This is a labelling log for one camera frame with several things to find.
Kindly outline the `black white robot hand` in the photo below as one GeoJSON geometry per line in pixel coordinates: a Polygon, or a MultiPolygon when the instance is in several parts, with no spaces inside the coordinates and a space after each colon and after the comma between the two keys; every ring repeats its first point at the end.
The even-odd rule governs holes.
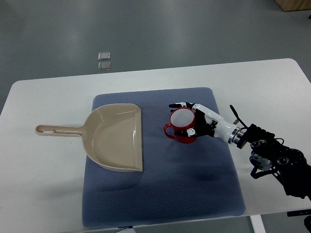
{"type": "Polygon", "coordinates": [[[169,107],[172,108],[171,113],[177,108],[187,107],[192,109],[195,114],[195,126],[186,131],[177,131],[174,135],[194,138],[209,135],[221,138],[231,144],[238,132],[241,131],[237,125],[226,122],[222,116],[201,104],[178,102],[170,104],[169,107]]]}

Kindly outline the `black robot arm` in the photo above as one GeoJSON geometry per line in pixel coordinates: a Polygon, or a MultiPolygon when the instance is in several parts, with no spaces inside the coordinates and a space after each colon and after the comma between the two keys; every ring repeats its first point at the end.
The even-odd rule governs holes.
{"type": "Polygon", "coordinates": [[[284,139],[276,138],[275,134],[255,124],[247,126],[232,105],[230,109],[236,117],[234,124],[243,125],[234,134],[233,143],[240,149],[248,143],[251,148],[251,177],[258,179],[271,174],[283,186],[286,195],[310,198],[311,166],[304,154],[300,150],[285,146],[284,139]]]}

